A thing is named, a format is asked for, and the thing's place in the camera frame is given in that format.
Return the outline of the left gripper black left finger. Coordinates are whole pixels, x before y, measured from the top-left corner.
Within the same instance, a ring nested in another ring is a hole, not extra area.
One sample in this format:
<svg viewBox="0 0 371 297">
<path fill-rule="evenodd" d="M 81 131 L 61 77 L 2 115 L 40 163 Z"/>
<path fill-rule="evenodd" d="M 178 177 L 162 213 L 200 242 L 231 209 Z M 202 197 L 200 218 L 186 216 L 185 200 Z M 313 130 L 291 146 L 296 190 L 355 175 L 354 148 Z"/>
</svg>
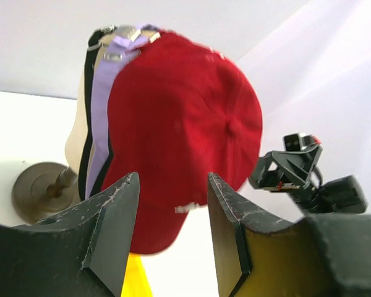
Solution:
<svg viewBox="0 0 371 297">
<path fill-rule="evenodd" d="M 0 297 L 120 296 L 139 193 L 130 173 L 34 225 L 0 225 Z"/>
</svg>

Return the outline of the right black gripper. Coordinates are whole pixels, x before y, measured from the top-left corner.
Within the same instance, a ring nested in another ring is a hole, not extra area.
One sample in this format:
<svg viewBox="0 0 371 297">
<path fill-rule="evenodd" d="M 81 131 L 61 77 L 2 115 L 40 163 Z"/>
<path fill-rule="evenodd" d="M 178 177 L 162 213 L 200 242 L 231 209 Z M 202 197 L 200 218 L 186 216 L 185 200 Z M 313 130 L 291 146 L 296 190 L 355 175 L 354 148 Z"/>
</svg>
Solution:
<svg viewBox="0 0 371 297">
<path fill-rule="evenodd" d="M 272 150 L 258 159 L 249 182 L 255 189 L 288 192 L 304 212 L 326 213 L 328 203 L 321 195 L 323 176 L 317 166 L 321 153 L 321 145 L 299 152 Z"/>
</svg>

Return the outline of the purple LA cap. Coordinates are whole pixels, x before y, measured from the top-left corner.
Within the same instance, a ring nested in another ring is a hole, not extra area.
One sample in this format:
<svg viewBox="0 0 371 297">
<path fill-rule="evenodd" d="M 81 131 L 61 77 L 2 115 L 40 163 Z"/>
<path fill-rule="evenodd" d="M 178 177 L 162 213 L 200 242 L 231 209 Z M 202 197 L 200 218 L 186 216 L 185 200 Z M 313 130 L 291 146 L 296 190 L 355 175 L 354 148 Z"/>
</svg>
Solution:
<svg viewBox="0 0 371 297">
<path fill-rule="evenodd" d="M 84 68 L 87 139 L 83 147 L 79 192 L 83 199 L 100 192 L 113 154 L 108 132 L 108 100 L 114 80 L 139 54 L 139 47 L 160 37 L 150 24 L 111 25 L 95 30 Z"/>
</svg>

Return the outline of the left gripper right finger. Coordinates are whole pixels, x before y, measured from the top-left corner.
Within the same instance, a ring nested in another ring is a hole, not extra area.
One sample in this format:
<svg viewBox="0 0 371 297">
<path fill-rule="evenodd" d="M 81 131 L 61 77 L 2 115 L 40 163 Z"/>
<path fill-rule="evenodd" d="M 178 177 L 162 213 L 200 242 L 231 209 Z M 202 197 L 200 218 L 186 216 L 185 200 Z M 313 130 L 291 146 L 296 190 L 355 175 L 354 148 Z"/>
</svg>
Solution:
<svg viewBox="0 0 371 297">
<path fill-rule="evenodd" d="M 371 296 L 371 215 L 284 220 L 207 181 L 220 296 Z"/>
</svg>

